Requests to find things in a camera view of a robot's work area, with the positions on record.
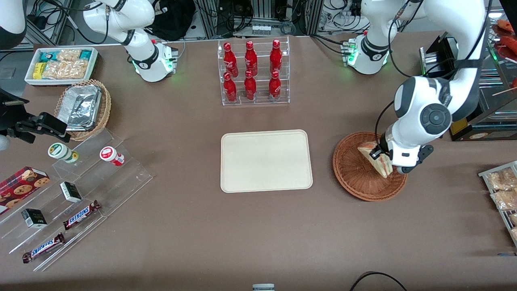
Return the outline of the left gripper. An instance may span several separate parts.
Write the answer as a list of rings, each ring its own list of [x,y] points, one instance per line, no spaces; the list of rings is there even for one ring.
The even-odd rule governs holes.
[[[394,136],[389,136],[389,150],[390,158],[393,165],[397,167],[414,167],[418,162],[418,154],[420,146],[403,145],[401,142],[395,140]],[[384,151],[381,148],[374,148],[370,151],[370,156],[373,160],[378,160],[384,156]]]

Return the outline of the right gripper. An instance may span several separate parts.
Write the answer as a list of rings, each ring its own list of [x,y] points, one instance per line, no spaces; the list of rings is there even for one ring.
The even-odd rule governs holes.
[[[38,116],[28,114],[25,110],[27,103],[27,99],[0,90],[0,134],[3,137],[11,136],[33,143],[34,134],[39,134],[53,136],[64,143],[70,142],[70,134],[65,131],[65,122],[48,112],[41,112]]]

